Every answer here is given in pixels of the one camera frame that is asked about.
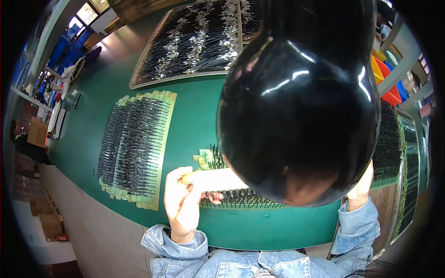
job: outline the red plastic bin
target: red plastic bin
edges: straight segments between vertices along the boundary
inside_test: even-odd
[[[386,78],[389,73],[391,72],[389,68],[381,62],[379,59],[375,59],[377,66],[379,67],[380,71],[382,72],[383,78]],[[400,98],[399,91],[397,90],[397,87],[392,87],[386,94],[382,95],[382,100],[388,102],[392,106],[396,106],[399,103],[402,103],[402,99]]]

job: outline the tiled floor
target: tiled floor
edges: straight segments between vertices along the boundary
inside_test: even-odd
[[[151,277],[156,255],[141,245],[147,230],[105,207],[73,184],[55,166],[40,168],[40,181],[51,194],[85,278]],[[326,258],[331,244],[307,248],[309,256]]]

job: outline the green workbench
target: green workbench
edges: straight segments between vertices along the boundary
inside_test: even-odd
[[[155,22],[159,14],[146,19]],[[140,42],[139,51],[122,57],[113,47],[130,48],[138,28],[154,29],[141,21],[127,25],[106,38],[99,60],[85,68],[74,87],[81,93],[76,109],[72,98],[64,102],[67,109],[61,137],[51,141],[49,158],[73,183],[92,198],[114,212],[146,227],[168,224],[161,202],[159,211],[136,208],[134,203],[111,199],[101,190],[97,173],[98,155],[108,114],[114,103],[125,95],[153,90],[169,90],[178,94],[166,143],[160,199],[164,194],[167,173],[180,166],[191,165],[199,149],[216,144],[216,109],[224,76],[182,79],[154,85],[140,91],[130,90],[128,83],[148,39]],[[206,233],[208,243],[230,249],[283,250],[315,246],[331,242],[334,237],[340,200],[318,208],[278,208],[232,210],[201,208],[198,229]]]

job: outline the blue plastic bin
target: blue plastic bin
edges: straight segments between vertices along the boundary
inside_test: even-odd
[[[394,69],[393,66],[387,60],[384,63],[388,67],[390,72]],[[399,82],[397,82],[396,88],[399,91],[400,99],[402,100],[402,102],[407,100],[408,95],[406,94],[405,87],[403,87],[403,83],[401,80]]]

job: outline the yellow plastic bin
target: yellow plastic bin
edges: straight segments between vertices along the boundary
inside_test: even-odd
[[[383,52],[379,49],[379,52],[377,52],[374,48],[372,49],[372,55],[379,59],[382,63],[386,61],[386,57],[383,54]]]
[[[372,71],[374,72],[374,78],[376,79],[377,85],[380,84],[383,80],[382,72],[380,71],[379,66],[377,65],[376,59],[374,56],[371,56],[371,67]]]

